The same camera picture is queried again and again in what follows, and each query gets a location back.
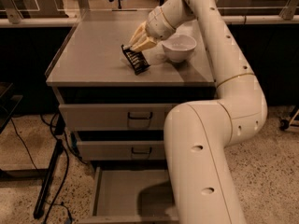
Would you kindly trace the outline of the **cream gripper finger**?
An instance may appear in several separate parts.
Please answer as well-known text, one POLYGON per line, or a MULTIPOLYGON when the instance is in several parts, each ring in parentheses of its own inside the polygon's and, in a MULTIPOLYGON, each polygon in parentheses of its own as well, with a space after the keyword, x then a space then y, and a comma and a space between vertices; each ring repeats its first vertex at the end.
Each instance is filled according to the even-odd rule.
POLYGON ((132 38, 129 41, 129 45, 132 46, 139 40, 140 35, 133 35, 132 38))
POLYGON ((135 52, 141 52, 146 49, 152 49, 157 45, 155 39, 147 38, 143 41, 138 41, 131 46, 131 50, 135 52))

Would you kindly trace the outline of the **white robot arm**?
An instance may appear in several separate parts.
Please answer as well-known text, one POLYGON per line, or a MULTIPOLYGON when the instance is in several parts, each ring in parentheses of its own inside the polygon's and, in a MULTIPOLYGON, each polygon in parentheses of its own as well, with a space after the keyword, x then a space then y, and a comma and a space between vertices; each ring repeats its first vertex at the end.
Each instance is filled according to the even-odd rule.
POLYGON ((246 224, 224 150, 258 133, 267 117, 263 90, 227 28, 217 0, 168 0, 130 40, 151 49, 190 17, 198 22, 217 97, 174 107, 164 123, 164 149, 179 224, 246 224))

